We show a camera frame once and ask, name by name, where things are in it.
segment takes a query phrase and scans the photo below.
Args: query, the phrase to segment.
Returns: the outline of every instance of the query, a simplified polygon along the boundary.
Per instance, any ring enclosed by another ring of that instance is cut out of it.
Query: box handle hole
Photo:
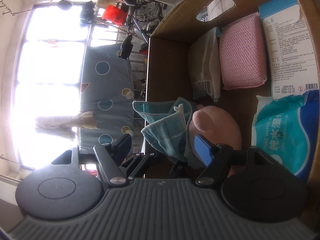
[[[234,8],[235,2],[233,0],[213,0],[205,6],[201,12],[196,16],[200,22],[209,22],[218,17],[220,14]]]

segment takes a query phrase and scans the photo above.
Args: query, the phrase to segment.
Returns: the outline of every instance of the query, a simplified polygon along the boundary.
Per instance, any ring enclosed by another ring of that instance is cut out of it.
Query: pink sponge
[[[253,88],[267,80],[267,57],[258,13],[222,29],[220,65],[224,89]]]

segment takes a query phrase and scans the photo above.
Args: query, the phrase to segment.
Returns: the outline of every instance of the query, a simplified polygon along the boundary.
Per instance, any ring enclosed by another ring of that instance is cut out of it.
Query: blue wet wipes package
[[[257,96],[252,124],[252,145],[307,182],[316,149],[319,90],[278,100]]]

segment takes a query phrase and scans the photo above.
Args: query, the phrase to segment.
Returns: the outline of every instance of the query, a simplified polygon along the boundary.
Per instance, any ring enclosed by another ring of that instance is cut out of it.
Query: black round pad
[[[40,220],[80,216],[100,201],[101,182],[79,165],[53,165],[33,171],[18,185],[16,201],[22,211]]]
[[[239,215],[270,223],[300,216],[307,199],[305,186],[273,165],[252,166],[230,176],[221,186],[221,195]]]

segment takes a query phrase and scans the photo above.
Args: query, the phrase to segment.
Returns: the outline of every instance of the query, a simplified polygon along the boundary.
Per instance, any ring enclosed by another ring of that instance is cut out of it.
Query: pink stuffed animal
[[[197,134],[204,135],[213,144],[224,143],[241,150],[239,126],[229,113],[219,107],[199,105],[193,113],[188,130],[189,142],[193,153],[201,160],[194,146]]]

